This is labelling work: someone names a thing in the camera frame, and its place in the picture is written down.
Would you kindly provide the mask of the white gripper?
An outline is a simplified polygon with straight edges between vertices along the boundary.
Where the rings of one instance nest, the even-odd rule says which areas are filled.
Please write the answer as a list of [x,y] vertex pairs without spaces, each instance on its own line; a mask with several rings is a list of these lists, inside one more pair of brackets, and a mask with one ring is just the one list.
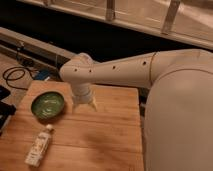
[[89,83],[72,84],[71,90],[72,90],[72,99],[74,102],[72,105],[72,113],[75,113],[78,104],[88,104],[88,103],[89,106],[91,106],[95,111],[97,111],[97,104],[95,99],[93,99],[93,93]]

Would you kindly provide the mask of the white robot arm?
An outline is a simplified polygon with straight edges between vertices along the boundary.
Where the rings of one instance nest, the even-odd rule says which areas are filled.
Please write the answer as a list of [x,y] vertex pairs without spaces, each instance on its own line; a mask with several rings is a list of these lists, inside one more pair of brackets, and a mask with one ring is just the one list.
[[213,53],[159,51],[96,63],[80,53],[60,68],[73,105],[93,102],[90,85],[147,88],[146,171],[213,171]]

